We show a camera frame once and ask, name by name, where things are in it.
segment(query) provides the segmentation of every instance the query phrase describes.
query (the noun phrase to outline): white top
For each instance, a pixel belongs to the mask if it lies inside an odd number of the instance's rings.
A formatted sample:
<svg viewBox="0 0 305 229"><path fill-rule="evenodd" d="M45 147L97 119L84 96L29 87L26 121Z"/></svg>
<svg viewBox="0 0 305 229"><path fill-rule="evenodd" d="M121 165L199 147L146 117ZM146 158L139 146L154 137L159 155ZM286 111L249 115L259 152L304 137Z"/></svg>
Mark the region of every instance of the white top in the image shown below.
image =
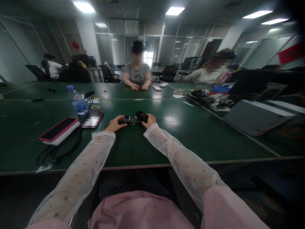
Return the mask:
<svg viewBox="0 0 305 229"><path fill-rule="evenodd" d="M144 137L169 159L187 192L201 211L204 193L209 188L228 187L214 169L185 148L175 137L161 129L158 124L151 125L144 133ZM58 219L68 224L91 192L114 141L114 132L92 133L92 140L75 159L56 188L38 206L29 225L48 219Z"/></svg>
<svg viewBox="0 0 305 229"><path fill-rule="evenodd" d="M223 73L225 73L225 72L223 72L222 69L218 69L217 72L209 73L207 71L207 68L205 67L205 68L200 68L200 69L196 70L192 74L189 74L188 76L186 76L184 78L184 80L193 79L194 83L211 83L212 84Z"/></svg>
<svg viewBox="0 0 305 229"><path fill-rule="evenodd" d="M51 78L58 78L58 70L62 67L62 65L56 63L56 62L52 62L48 60L48 63L50 65L50 76Z"/></svg>

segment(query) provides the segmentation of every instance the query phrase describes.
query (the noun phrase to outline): ceiling light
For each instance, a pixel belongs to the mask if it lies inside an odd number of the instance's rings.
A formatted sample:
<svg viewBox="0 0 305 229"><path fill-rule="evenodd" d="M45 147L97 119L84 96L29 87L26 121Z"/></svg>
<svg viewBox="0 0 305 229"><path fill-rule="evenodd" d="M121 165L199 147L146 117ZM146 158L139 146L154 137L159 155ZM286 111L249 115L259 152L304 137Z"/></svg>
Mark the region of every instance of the ceiling light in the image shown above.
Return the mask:
<svg viewBox="0 0 305 229"><path fill-rule="evenodd" d="M263 16L263 15L269 14L269 13L271 13L271 12L272 12L272 11L268 11L268 10L260 10L260 11L257 11L256 13L250 14L250 15L245 16L245 17L243 17L243 18L254 19L254 18Z"/></svg>
<svg viewBox="0 0 305 229"><path fill-rule="evenodd" d="M262 24L275 24L275 23L279 23L279 22L287 21L287 20L289 20L289 19L287 19L287 18L278 18L278 19L275 19L275 20L264 22Z"/></svg>
<svg viewBox="0 0 305 229"><path fill-rule="evenodd" d="M179 15L185 8L182 7L171 7L169 10L166 12L165 15L173 15L177 16Z"/></svg>
<svg viewBox="0 0 305 229"><path fill-rule="evenodd" d="M281 29L270 29L269 32L277 31L277 30L281 30Z"/></svg>
<svg viewBox="0 0 305 229"><path fill-rule="evenodd" d="M101 28L107 28L107 25L105 23L95 23L98 27Z"/></svg>
<svg viewBox="0 0 305 229"><path fill-rule="evenodd" d="M74 2L74 5L76 5L77 8L79 8L80 11L83 13L94 13L95 10L89 3L85 2Z"/></svg>

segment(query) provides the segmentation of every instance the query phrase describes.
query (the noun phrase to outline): blue label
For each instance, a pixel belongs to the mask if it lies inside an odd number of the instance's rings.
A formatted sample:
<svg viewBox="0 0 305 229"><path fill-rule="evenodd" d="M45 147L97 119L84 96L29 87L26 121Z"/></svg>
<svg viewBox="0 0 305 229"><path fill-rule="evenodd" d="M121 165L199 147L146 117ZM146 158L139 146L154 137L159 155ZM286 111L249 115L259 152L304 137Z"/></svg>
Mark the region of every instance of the blue label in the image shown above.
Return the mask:
<svg viewBox="0 0 305 229"><path fill-rule="evenodd" d="M73 105L73 108L74 108L76 111L82 111L82 110L85 110L87 107L86 107L86 105L83 103L83 104L76 104L76 105Z"/></svg>

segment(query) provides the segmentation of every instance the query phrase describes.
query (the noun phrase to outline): red banner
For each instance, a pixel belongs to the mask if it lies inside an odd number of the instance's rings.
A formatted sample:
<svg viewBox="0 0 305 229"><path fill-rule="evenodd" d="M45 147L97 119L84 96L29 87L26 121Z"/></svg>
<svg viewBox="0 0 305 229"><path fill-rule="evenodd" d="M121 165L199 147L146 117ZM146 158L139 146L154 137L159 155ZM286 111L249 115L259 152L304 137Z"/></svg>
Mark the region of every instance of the red banner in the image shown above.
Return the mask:
<svg viewBox="0 0 305 229"><path fill-rule="evenodd" d="M305 42L298 43L294 46L291 46L288 49L285 49L284 51L279 52L279 58L281 64L286 64L288 62L291 62L295 59L299 59L303 56L305 56Z"/></svg>
<svg viewBox="0 0 305 229"><path fill-rule="evenodd" d="M76 49L76 51L79 49L79 44L76 41L72 42L72 47Z"/></svg>

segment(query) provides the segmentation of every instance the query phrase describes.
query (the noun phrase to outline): tape roll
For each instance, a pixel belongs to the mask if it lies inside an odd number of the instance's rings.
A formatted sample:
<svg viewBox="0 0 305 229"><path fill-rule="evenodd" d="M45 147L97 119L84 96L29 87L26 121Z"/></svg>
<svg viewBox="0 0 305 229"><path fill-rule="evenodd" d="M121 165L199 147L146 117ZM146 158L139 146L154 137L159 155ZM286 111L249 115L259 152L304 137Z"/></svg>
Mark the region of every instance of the tape roll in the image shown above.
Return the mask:
<svg viewBox="0 0 305 229"><path fill-rule="evenodd" d="M93 105L91 106L91 110L99 110L101 108L100 105Z"/></svg>
<svg viewBox="0 0 305 229"><path fill-rule="evenodd" d="M182 91L174 91L175 94L182 94Z"/></svg>

